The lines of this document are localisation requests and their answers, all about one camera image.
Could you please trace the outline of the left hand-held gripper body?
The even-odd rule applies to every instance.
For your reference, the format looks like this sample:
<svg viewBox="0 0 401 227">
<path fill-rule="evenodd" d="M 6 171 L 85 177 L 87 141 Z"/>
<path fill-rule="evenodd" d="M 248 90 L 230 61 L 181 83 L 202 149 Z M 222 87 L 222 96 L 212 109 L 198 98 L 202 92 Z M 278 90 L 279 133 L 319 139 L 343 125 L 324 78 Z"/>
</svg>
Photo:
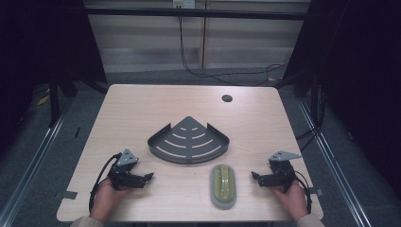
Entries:
<svg viewBox="0 0 401 227">
<path fill-rule="evenodd" d="M 143 178 L 131 174 L 131 170 L 137 162 L 138 158 L 127 148 L 119 154 L 108 173 L 108 178 L 112 181 L 115 190 L 123 187 L 143 187 Z"/>
</svg>

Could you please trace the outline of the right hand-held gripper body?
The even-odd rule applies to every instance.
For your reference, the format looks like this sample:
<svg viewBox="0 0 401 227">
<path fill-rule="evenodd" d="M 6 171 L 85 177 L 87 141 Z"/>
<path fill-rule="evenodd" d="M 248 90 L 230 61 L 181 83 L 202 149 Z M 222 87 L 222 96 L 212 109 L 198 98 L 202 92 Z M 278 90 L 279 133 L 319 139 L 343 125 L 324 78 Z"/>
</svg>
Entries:
<svg viewBox="0 0 401 227">
<path fill-rule="evenodd" d="M 295 170 L 290 161 L 299 158 L 300 154 L 282 150 L 272 154 L 269 158 L 272 172 L 269 186 L 282 186 L 283 191 L 287 192 L 292 182 L 296 180 Z"/>
</svg>

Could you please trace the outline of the person's right hand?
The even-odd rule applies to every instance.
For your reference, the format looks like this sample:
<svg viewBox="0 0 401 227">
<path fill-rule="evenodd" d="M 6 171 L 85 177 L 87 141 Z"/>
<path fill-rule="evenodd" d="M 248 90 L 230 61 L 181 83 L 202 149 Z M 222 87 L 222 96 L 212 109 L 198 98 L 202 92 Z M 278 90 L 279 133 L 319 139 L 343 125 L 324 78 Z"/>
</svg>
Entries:
<svg viewBox="0 0 401 227">
<path fill-rule="evenodd" d="M 271 187 L 270 191 L 295 222 L 308 215 L 305 192 L 297 181 L 293 181 L 286 192 L 283 192 L 278 187 Z"/>
</svg>

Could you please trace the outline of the person's left hand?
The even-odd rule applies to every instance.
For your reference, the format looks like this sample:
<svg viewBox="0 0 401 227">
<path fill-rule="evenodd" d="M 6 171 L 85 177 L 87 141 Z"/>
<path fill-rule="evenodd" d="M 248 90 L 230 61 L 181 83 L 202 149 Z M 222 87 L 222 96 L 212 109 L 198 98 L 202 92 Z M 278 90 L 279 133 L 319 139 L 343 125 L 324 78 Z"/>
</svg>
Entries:
<svg viewBox="0 0 401 227">
<path fill-rule="evenodd" d="M 96 191 L 90 218 L 106 223 L 121 200 L 132 191 L 132 188 L 115 190 L 110 179 L 102 181 Z"/>
</svg>

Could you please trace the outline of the green soap bar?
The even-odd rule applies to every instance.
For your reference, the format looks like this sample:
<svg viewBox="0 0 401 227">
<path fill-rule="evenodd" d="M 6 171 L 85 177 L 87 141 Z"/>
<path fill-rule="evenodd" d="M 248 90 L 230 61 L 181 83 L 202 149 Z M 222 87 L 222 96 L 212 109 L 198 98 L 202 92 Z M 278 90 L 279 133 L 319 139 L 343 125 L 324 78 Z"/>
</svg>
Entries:
<svg viewBox="0 0 401 227">
<path fill-rule="evenodd" d="M 213 193 L 218 202 L 228 203 L 235 198 L 235 174 L 230 166 L 220 165 L 213 171 Z"/>
</svg>

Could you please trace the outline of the dark grey metal corner shelf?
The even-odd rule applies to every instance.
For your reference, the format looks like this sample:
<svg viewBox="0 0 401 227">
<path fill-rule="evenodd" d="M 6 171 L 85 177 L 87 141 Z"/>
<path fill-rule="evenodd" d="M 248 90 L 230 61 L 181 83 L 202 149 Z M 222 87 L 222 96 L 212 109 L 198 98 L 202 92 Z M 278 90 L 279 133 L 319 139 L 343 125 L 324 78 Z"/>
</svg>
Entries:
<svg viewBox="0 0 401 227">
<path fill-rule="evenodd" d="M 230 139 L 207 123 L 203 126 L 187 116 L 170 124 L 148 139 L 149 151 L 156 157 L 178 165 L 198 165 L 212 161 L 228 150 Z"/>
</svg>

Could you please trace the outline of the black metal stand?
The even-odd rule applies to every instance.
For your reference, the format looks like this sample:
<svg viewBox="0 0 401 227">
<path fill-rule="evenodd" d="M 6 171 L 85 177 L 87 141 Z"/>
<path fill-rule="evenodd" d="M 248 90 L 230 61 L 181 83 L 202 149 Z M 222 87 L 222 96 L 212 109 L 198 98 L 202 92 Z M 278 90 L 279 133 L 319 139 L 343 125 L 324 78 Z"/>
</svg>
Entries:
<svg viewBox="0 0 401 227">
<path fill-rule="evenodd" d="M 320 127 L 322 125 L 322 118 L 320 117 L 320 95 L 319 95 L 319 81 L 315 73 L 303 73 L 295 79 L 294 95 L 297 97 L 305 97 L 310 93 L 310 114 L 314 125 Z"/>
<path fill-rule="evenodd" d="M 52 69 L 49 74 L 49 97 L 51 109 L 50 128 L 54 127 L 61 117 L 59 90 L 61 90 L 67 97 L 75 96 L 78 92 L 74 81 L 70 76 L 66 73 L 58 72 L 56 69 Z"/>
</svg>

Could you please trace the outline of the black curtain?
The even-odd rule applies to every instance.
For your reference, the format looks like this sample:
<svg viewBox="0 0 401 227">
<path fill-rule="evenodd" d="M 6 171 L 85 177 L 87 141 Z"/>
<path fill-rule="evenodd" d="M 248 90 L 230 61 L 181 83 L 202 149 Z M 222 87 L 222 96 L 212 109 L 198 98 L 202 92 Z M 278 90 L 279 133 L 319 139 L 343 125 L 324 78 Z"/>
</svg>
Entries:
<svg viewBox="0 0 401 227">
<path fill-rule="evenodd" d="M 8 153 L 36 85 L 53 76 L 105 82 L 83 0 L 0 0 L 0 159 Z"/>
<path fill-rule="evenodd" d="M 401 200 L 401 0 L 310 0 L 285 78 L 322 86 Z"/>
</svg>

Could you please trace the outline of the black horizontal bar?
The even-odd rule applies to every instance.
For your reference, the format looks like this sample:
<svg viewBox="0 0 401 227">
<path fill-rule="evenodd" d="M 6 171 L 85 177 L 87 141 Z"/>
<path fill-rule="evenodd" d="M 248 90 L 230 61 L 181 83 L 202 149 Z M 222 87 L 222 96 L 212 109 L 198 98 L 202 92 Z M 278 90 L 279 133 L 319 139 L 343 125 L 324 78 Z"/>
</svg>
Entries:
<svg viewBox="0 0 401 227">
<path fill-rule="evenodd" d="M 172 17 L 266 19 L 266 20 L 290 20 L 290 21 L 303 21 L 308 18 L 308 15 L 306 13 L 238 11 L 238 10 L 216 10 L 216 9 L 138 9 L 138 8 L 87 7 L 85 11 L 88 14 L 96 14 L 96 15 L 172 16 Z"/>
</svg>

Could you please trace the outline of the metal floor rail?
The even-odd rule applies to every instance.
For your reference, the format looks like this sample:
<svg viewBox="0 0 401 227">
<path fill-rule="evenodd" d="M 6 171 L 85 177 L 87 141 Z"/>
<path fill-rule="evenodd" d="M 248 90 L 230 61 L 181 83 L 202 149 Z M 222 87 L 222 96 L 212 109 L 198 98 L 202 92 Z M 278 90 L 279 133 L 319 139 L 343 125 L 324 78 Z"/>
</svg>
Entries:
<svg viewBox="0 0 401 227">
<path fill-rule="evenodd" d="M 0 212 L 0 227 L 11 227 L 26 198 L 32 182 L 37 176 L 48 151 L 61 129 L 65 115 L 70 109 L 71 103 L 65 104 L 55 122 L 47 128 L 46 134 L 44 135 L 41 144 L 37 147 L 35 155 L 31 159 L 29 165 L 25 168 L 22 179 L 18 182 L 15 190 L 10 195 L 4 209 Z"/>
<path fill-rule="evenodd" d="M 299 102 L 300 109 L 305 117 L 308 127 L 311 129 L 313 138 L 316 141 L 324 160 L 326 161 L 330 172 L 342 194 L 348 209 L 354 218 L 357 227 L 373 227 L 369 221 L 368 216 L 357 198 L 354 190 L 347 181 L 337 158 L 335 157 L 332 149 L 328 145 L 324 134 L 318 129 L 317 125 L 312 120 L 312 113 L 305 101 Z"/>
</svg>

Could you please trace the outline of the white wall socket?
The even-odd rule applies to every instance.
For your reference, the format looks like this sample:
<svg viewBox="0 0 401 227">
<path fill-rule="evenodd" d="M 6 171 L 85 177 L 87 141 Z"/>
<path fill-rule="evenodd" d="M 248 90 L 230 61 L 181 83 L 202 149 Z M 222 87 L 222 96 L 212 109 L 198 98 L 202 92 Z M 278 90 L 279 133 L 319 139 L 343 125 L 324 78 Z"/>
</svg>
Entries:
<svg viewBox="0 0 401 227">
<path fill-rule="evenodd" d="M 172 6 L 174 9 L 195 9 L 195 0 L 172 0 Z"/>
</svg>

